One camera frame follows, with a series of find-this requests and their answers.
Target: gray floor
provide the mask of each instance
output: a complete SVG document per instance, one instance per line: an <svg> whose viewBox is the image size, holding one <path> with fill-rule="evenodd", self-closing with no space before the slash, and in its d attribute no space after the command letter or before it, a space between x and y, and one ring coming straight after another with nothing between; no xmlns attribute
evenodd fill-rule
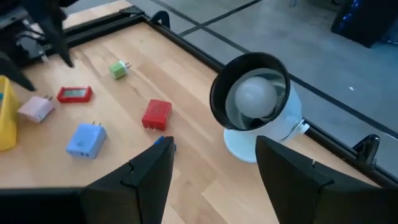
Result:
<svg viewBox="0 0 398 224"><path fill-rule="evenodd" d="M176 33L251 1L129 0L149 15L158 10L168 11L162 6L172 8L168 12L172 30ZM67 12L106 2L111 0L80 0ZM207 27L200 27L203 29L184 38L223 63L242 54L237 45L250 51L273 54L299 79L398 132L398 104L393 103L398 96L397 47L377 44L367 49L332 34L330 26L334 17L335 12L314 6L307 0L298 0L296 7L289 7L289 0L263 0ZM377 164L398 177L396 139L300 85L295 86L302 100L304 116L343 143L353 146L368 134L378 134L381 145L376 156Z"/></svg>

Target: white light bulb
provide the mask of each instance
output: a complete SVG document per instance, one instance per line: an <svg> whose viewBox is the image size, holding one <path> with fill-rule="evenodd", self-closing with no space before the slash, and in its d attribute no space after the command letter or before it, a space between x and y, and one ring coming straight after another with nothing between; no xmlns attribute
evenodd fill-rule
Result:
<svg viewBox="0 0 398 224"><path fill-rule="evenodd" d="M273 84L262 77L251 77L239 84L235 92L238 110L249 118L262 118L275 108L277 92Z"/></svg>

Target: yellow container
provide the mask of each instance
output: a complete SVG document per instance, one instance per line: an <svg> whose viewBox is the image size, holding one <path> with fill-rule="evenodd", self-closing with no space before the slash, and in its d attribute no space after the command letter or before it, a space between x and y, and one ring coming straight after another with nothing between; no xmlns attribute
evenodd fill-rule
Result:
<svg viewBox="0 0 398 224"><path fill-rule="evenodd" d="M17 110L19 102L10 80L0 75L0 151L17 144Z"/></svg>

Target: red case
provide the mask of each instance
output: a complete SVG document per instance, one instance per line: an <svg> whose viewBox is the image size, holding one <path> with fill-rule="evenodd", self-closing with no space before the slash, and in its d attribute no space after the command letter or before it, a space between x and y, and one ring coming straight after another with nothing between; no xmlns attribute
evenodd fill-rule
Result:
<svg viewBox="0 0 398 224"><path fill-rule="evenodd" d="M142 125L145 128L152 128L164 131L167 127L172 104L161 100L150 100L148 107L142 117Z"/></svg>
<svg viewBox="0 0 398 224"><path fill-rule="evenodd" d="M83 90L86 89L86 94L84 96L64 96L63 93L68 90ZM61 87L58 92L57 99L61 103L84 103L89 102L91 96L93 94L93 90L90 86L79 86L79 87Z"/></svg>

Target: wooden table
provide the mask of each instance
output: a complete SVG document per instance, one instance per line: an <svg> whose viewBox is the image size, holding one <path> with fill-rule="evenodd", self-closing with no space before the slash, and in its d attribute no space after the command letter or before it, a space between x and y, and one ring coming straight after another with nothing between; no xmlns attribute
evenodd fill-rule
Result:
<svg viewBox="0 0 398 224"><path fill-rule="evenodd" d="M71 15L67 25L128 6L118 1ZM159 136L174 136L174 173L164 223L278 223L257 165L237 160L225 148L223 128L209 107L216 73L145 24L75 47L75 68L59 56L25 71L38 96L61 86L90 85L91 102L60 104L43 123L21 119L18 145L0 153L0 187L82 186L99 179L147 149ZM129 75L113 80L108 65L130 62ZM32 94L14 85L21 101ZM172 102L166 132L147 131L141 117L150 99ZM95 160L65 152L79 123L102 122L108 138ZM348 164L306 136L292 149L365 182Z"/></svg>

